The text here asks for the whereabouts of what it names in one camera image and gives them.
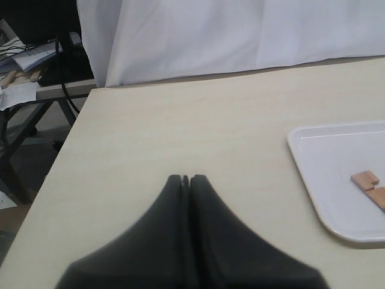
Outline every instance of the white curtain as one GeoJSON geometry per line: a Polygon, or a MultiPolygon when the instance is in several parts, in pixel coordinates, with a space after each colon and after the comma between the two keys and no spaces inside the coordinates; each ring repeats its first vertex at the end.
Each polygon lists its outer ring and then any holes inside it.
{"type": "Polygon", "coordinates": [[[97,85],[385,54],[383,0],[78,0],[97,85]]]}

